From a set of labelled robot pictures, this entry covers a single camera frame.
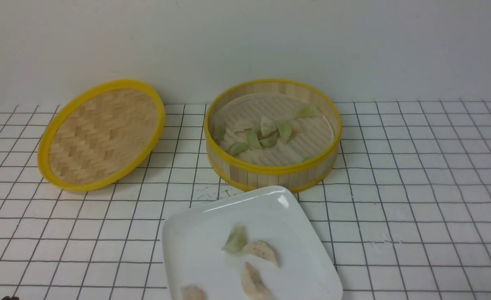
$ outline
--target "square white plate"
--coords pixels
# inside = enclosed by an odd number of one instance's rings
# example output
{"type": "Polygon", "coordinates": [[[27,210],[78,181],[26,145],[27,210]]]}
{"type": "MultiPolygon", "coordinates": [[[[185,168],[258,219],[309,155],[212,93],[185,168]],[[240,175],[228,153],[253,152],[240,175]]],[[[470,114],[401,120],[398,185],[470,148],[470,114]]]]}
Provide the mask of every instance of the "square white plate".
{"type": "Polygon", "coordinates": [[[194,207],[168,218],[162,247],[168,288],[197,285],[208,300],[249,300],[240,273],[246,261],[260,272],[275,300],[341,300],[333,263],[291,192],[269,186],[194,207]],[[251,255],[221,250],[232,227],[246,228],[248,242],[264,240],[276,250],[281,267],[251,255]]]}

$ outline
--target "bamboo steamer lid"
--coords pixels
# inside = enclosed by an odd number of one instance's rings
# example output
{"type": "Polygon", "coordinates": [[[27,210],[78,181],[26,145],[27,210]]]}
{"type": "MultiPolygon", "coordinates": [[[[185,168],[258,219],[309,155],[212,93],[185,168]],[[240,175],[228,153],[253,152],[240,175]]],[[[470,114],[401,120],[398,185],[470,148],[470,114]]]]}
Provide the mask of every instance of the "bamboo steamer lid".
{"type": "Polygon", "coordinates": [[[118,80],[94,87],[48,125],[38,148],[40,172],[65,190],[107,186],[150,154],[164,118],[160,97],[143,82],[118,80]]]}

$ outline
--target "wall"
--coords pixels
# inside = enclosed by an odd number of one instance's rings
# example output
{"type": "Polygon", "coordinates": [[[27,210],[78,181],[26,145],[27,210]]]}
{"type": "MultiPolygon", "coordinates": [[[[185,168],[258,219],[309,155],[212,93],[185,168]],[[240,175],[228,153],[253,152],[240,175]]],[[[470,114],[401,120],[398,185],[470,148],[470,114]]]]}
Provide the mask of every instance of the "wall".
{"type": "Polygon", "coordinates": [[[0,103],[117,78],[166,103],[256,78],[337,101],[491,100],[491,0],[0,0],[0,103]]]}

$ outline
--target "yellow plastic rim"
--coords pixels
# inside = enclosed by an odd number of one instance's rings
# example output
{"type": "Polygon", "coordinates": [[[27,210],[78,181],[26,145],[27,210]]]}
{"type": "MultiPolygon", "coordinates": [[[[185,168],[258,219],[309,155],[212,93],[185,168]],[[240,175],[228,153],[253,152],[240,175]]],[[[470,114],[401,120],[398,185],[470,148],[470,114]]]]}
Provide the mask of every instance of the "yellow plastic rim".
{"type": "Polygon", "coordinates": [[[316,156],[310,160],[301,162],[301,163],[296,164],[296,165],[285,165],[285,166],[279,166],[279,167],[266,166],[266,165],[254,165],[252,163],[244,162],[240,159],[232,157],[229,154],[227,154],[227,152],[225,152],[223,149],[221,149],[216,144],[216,142],[212,139],[212,137],[209,133],[209,126],[208,126],[209,120],[206,117],[205,121],[203,123],[203,131],[205,133],[205,138],[207,139],[207,144],[211,147],[211,150],[213,150],[217,156],[219,156],[221,159],[223,159],[229,165],[234,165],[235,167],[238,167],[244,171],[251,172],[251,173],[259,173],[261,175],[285,175],[288,173],[297,173],[297,172],[308,170],[312,167],[315,167],[316,165],[319,165],[329,154],[331,154],[331,152],[333,152],[333,150],[336,148],[336,146],[340,142],[340,138],[341,138],[341,134],[342,134],[342,121],[341,121],[338,109],[333,104],[333,102],[326,95],[324,95],[322,92],[318,91],[317,89],[314,89],[313,87],[310,87],[309,85],[306,85],[306,84],[301,83],[301,82],[285,80],[285,79],[261,79],[261,80],[253,80],[253,81],[244,82],[244,83],[241,83],[239,85],[235,85],[234,87],[231,87],[230,89],[221,93],[210,105],[210,107],[207,111],[207,115],[211,115],[211,112],[214,109],[214,104],[216,104],[218,101],[220,101],[220,99],[222,97],[224,97],[227,93],[230,93],[231,91],[234,91],[235,89],[244,87],[246,85],[250,85],[250,84],[254,84],[254,83],[270,83],[270,82],[290,83],[290,84],[299,85],[300,87],[307,88],[311,91],[314,91],[318,95],[320,95],[320,97],[322,97],[323,100],[327,101],[329,103],[329,105],[331,105],[331,108],[334,110],[336,118],[338,120],[339,130],[335,133],[335,139],[333,140],[333,143],[331,145],[329,145],[329,147],[325,151],[323,151],[320,155],[318,155],[318,156],[316,156]]]}
{"type": "MultiPolygon", "coordinates": [[[[311,182],[307,182],[304,185],[298,186],[296,188],[291,188],[290,191],[292,192],[292,194],[297,194],[297,193],[303,192],[304,190],[308,190],[309,188],[312,188],[313,186],[315,186],[316,184],[318,184],[322,180],[324,180],[327,177],[327,175],[329,175],[329,173],[331,173],[331,171],[333,170],[333,167],[335,165],[335,162],[336,162],[336,159],[337,158],[338,158],[338,154],[336,154],[335,159],[333,160],[333,163],[331,164],[331,166],[322,175],[320,175],[320,177],[312,180],[311,182]]],[[[238,190],[243,190],[244,192],[249,192],[250,190],[255,190],[255,188],[253,188],[251,186],[247,186],[247,185],[241,184],[241,183],[236,182],[236,181],[230,179],[229,177],[227,177],[227,175],[225,175],[223,172],[221,172],[220,169],[218,169],[218,167],[215,165],[215,163],[212,162],[212,160],[210,159],[210,157],[209,157],[209,163],[213,167],[214,172],[221,179],[223,179],[225,182],[227,182],[231,186],[234,186],[238,190]]]]}
{"type": "Polygon", "coordinates": [[[156,91],[151,86],[149,86],[144,82],[137,81],[137,80],[115,80],[93,87],[88,91],[85,91],[84,93],[80,94],[78,97],[73,99],[70,103],[68,103],[62,110],[60,110],[60,112],[49,123],[49,125],[47,126],[47,128],[45,129],[42,135],[40,144],[38,145],[38,169],[40,170],[40,173],[42,173],[43,177],[48,182],[54,184],[55,186],[58,186],[59,188],[62,188],[63,190],[69,190],[72,192],[87,192],[89,190],[97,190],[99,188],[105,187],[113,182],[116,182],[118,179],[124,177],[129,172],[133,171],[133,169],[135,169],[138,165],[140,165],[140,163],[144,161],[147,155],[151,153],[151,150],[153,150],[153,148],[156,146],[156,143],[158,142],[158,139],[160,138],[160,135],[162,135],[162,131],[164,130],[165,116],[166,114],[164,112],[164,104],[162,104],[162,100],[160,100],[158,93],[156,93],[156,91]],[[53,137],[57,133],[58,128],[70,116],[70,114],[74,112],[74,110],[76,110],[80,105],[82,105],[86,101],[102,93],[106,93],[118,89],[133,89],[133,90],[141,91],[143,93],[146,93],[148,96],[150,96],[151,99],[154,101],[156,107],[156,113],[157,113],[157,123],[156,123],[155,131],[150,141],[140,152],[140,154],[136,156],[135,159],[133,159],[130,163],[128,163],[125,167],[120,169],[118,172],[104,179],[98,180],[96,182],[91,182],[89,184],[81,184],[81,185],[71,184],[59,179],[57,176],[55,176],[55,174],[53,174],[53,171],[49,166],[49,149],[51,147],[51,143],[53,142],[53,137]]]}

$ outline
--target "table surface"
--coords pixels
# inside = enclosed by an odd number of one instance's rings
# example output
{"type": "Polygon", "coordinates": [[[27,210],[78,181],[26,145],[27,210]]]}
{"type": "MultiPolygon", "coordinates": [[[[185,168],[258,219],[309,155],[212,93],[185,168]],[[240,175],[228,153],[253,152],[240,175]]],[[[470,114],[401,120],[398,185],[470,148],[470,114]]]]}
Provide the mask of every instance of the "table surface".
{"type": "MultiPolygon", "coordinates": [[[[345,300],[491,299],[491,101],[338,102],[335,169],[297,195],[345,300]]],[[[101,190],[45,182],[56,105],[0,105],[0,299],[166,300],[168,216],[240,191],[211,169],[206,105],[167,105],[148,159],[101,190]]]]}

